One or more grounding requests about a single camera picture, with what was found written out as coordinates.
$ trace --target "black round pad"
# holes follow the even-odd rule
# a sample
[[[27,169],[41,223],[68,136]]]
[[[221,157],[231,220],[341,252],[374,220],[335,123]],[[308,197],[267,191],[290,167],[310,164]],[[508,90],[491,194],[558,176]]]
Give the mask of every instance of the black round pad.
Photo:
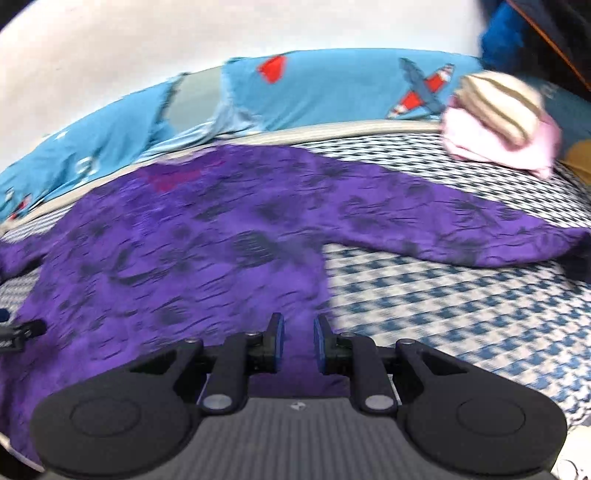
[[[33,413],[35,448],[54,471],[74,478],[136,475],[172,458],[190,431],[182,400],[154,377],[79,386],[51,395]]]
[[[549,468],[566,436],[559,407],[505,379],[470,375],[429,383],[405,421],[415,445],[440,465],[477,475]]]

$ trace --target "blue fabric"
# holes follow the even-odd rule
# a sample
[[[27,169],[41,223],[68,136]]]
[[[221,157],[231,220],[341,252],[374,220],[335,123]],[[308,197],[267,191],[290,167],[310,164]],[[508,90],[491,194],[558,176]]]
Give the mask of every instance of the blue fabric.
[[[528,24],[509,4],[503,2],[480,39],[482,63],[491,70],[512,73],[519,67],[519,51]]]
[[[137,162],[151,160],[165,153],[184,150],[211,142],[225,135],[242,137],[260,131],[258,120],[244,109],[237,108],[229,98],[229,87],[222,78],[221,100],[212,118],[207,122],[166,139],[143,152]]]
[[[259,71],[272,57],[232,59],[222,70],[231,107],[249,112],[264,131],[438,116],[460,77],[482,70],[474,57],[396,48],[294,51],[284,57],[274,83]],[[426,80],[444,68],[451,80],[431,91]],[[420,93],[422,105],[391,115],[412,91]]]
[[[545,110],[562,130],[560,158],[575,143],[591,138],[591,103],[545,80],[521,79],[544,95]]]
[[[9,166],[0,174],[0,220],[14,212],[26,215],[39,202],[130,165],[147,148],[173,137],[161,114],[177,79],[126,95]]]

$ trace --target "black pattern on purple fabric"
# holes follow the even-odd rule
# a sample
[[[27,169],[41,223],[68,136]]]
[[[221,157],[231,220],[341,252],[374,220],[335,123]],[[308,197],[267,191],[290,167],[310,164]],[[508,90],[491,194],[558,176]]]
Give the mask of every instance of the black pattern on purple fabric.
[[[37,460],[35,405],[182,338],[208,345],[286,319],[284,367],[252,395],[342,395],[317,372],[312,325],[329,312],[327,243],[500,267],[557,258],[586,235],[383,167],[293,147],[225,146],[94,189],[44,235],[0,243],[0,275],[42,260],[18,313],[48,332],[0,358],[0,432]]]

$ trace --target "beige striped fabric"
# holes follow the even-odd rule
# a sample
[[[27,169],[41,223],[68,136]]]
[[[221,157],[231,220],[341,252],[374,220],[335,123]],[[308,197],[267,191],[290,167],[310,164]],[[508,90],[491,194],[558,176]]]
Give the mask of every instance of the beige striped fabric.
[[[456,92],[459,103],[512,145],[523,147],[535,135],[544,112],[542,95],[506,73],[466,75]]]

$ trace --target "orange fabric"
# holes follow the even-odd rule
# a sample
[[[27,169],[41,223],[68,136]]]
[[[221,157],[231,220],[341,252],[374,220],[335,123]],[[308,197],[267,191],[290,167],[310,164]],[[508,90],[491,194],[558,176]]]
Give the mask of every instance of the orange fabric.
[[[570,69],[574,72],[574,74],[579,78],[583,85],[587,88],[587,90],[591,91],[591,85],[588,84],[587,80],[583,77],[583,75],[577,70],[577,68],[572,64],[569,58],[558,48],[558,46],[545,34],[545,32],[530,18],[528,17],[521,8],[515,5],[515,2],[512,0],[507,0],[507,3],[519,13],[526,21],[529,23],[539,35],[546,40],[546,43],[552,47],[552,49],[560,56],[561,59],[570,67]]]

